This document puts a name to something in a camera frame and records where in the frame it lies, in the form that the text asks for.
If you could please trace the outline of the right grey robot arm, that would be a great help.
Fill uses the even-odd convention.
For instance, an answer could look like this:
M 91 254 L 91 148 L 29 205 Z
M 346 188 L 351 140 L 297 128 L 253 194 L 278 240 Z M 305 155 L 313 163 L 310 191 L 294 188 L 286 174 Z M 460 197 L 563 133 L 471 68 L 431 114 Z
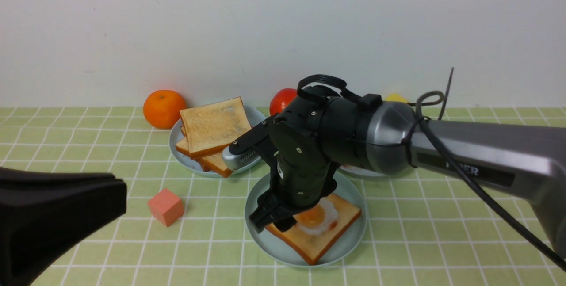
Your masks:
M 434 120 L 401 102 L 325 85 L 297 97 L 222 152 L 230 170 L 243 157 L 270 166 L 269 188 L 249 221 L 261 232 L 288 230 L 294 215 L 337 187 L 350 165 L 382 175 L 410 167 L 461 178 L 496 214 L 560 268 L 565 268 L 565 129 Z

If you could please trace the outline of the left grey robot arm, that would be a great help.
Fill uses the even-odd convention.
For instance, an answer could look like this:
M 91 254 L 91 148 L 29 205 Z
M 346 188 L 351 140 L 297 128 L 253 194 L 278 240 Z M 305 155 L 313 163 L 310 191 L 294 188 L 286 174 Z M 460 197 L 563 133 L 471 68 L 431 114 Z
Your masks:
M 0 169 L 0 283 L 30 286 L 76 244 L 126 213 L 111 173 Z

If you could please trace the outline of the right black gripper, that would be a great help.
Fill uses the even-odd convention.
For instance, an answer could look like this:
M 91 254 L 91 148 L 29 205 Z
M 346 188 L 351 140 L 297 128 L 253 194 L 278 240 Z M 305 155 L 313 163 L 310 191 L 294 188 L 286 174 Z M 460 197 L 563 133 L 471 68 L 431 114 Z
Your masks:
M 295 215 L 316 205 L 336 189 L 332 163 L 320 147 L 319 131 L 328 101 L 338 93 L 326 86 L 297 89 L 282 113 L 271 115 L 233 144 L 251 147 L 269 165 L 269 188 L 257 198 L 249 221 L 257 233 L 273 224 L 286 232 Z

